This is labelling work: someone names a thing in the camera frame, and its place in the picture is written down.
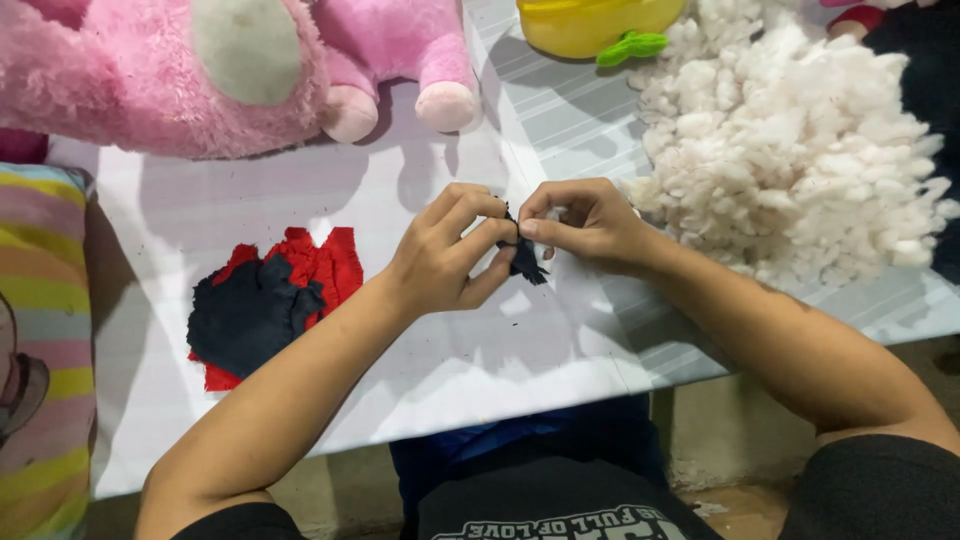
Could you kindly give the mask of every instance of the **white table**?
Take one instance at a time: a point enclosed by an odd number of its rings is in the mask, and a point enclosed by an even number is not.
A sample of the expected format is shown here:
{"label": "white table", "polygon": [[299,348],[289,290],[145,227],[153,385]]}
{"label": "white table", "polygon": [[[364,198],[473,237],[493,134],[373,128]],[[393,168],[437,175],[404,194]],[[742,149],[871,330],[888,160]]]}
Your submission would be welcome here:
{"label": "white table", "polygon": [[[191,287],[232,247],[261,253],[288,226],[322,242],[356,229],[367,277],[410,218],[449,181],[489,184],[519,205],[542,180],[648,168],[623,73],[543,58],[519,40],[511,0],[468,0],[468,35],[489,102],[460,136],[413,114],[392,86],[391,126],[360,146],[320,144],[260,160],[187,162],[57,140],[52,161],[98,178],[90,212],[98,433],[94,496],[138,490],[156,460],[219,396],[187,361]],[[592,276],[560,257],[548,285],[508,282],[475,312],[426,317],[349,395],[311,454],[325,454],[726,372],[704,337],[641,282]],[[960,298],[932,272],[891,271],[808,302],[883,343],[960,331]]]}

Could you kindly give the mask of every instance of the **rainbow striped pillow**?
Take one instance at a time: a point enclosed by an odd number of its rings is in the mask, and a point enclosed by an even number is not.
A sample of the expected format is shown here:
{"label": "rainbow striped pillow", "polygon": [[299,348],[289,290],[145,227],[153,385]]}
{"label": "rainbow striped pillow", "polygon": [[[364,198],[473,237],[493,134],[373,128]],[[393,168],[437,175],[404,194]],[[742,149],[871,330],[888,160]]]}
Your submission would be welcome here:
{"label": "rainbow striped pillow", "polygon": [[82,538],[96,406],[84,179],[0,163],[0,540]]}

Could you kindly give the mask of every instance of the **hand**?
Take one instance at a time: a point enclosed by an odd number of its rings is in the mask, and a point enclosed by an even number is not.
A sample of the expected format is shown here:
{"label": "hand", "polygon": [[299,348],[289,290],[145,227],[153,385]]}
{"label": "hand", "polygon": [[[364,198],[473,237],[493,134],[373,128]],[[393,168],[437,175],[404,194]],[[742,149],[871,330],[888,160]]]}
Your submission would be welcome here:
{"label": "hand", "polygon": [[[543,219],[551,207],[566,207],[559,222]],[[544,182],[520,207],[518,220],[525,237],[551,246],[544,258],[560,248],[608,274],[642,276],[669,242],[606,178]]]}
{"label": "hand", "polygon": [[[476,309],[510,277],[516,248],[496,254],[490,267],[471,279],[469,271],[500,240],[516,244],[516,225],[504,219],[507,204],[477,184],[450,184],[410,224],[394,259],[383,272],[392,281],[405,314]],[[479,216],[476,229],[461,237]]]}

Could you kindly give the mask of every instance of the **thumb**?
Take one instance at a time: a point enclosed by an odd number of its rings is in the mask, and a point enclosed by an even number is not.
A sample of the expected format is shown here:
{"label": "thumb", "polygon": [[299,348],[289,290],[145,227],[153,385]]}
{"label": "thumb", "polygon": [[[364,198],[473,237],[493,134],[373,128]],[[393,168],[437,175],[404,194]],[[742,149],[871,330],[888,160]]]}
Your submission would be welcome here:
{"label": "thumb", "polygon": [[525,219],[520,223],[520,234],[524,237],[571,253],[580,251],[584,232],[552,219]]}

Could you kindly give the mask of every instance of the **cartoon print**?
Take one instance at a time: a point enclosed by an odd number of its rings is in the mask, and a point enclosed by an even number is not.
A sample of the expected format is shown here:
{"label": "cartoon print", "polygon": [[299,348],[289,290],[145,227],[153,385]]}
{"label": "cartoon print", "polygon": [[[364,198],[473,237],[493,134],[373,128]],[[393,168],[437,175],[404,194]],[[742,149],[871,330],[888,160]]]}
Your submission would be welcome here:
{"label": "cartoon print", "polygon": [[49,386],[46,363],[17,352],[13,308],[0,293],[0,450],[34,416]]}

